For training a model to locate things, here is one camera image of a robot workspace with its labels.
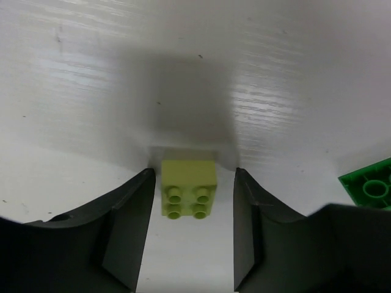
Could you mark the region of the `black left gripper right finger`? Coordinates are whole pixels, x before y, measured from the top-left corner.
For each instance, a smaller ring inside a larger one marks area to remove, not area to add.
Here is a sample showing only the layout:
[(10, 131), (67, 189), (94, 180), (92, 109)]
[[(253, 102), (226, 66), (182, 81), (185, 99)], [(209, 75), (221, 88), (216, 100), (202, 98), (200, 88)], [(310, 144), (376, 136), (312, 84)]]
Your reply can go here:
[(237, 168), (233, 264), (236, 292), (389, 292), (390, 212), (328, 204), (304, 216)]

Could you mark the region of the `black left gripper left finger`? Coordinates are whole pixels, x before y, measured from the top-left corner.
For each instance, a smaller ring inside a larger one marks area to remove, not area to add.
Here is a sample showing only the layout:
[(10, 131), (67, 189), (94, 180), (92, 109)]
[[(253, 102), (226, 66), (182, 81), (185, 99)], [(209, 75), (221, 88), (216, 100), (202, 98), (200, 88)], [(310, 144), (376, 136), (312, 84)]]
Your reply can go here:
[(1, 291), (135, 292), (155, 184), (146, 168), (49, 221), (2, 218)]

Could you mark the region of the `light green lego brick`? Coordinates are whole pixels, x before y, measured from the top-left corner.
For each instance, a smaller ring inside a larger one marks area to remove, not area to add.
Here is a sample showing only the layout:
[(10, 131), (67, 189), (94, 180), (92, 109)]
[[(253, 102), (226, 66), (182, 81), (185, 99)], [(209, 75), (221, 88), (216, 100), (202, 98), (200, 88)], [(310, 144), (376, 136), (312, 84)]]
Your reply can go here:
[(217, 189), (216, 164), (212, 160), (162, 161), (161, 213), (171, 220), (211, 214)]

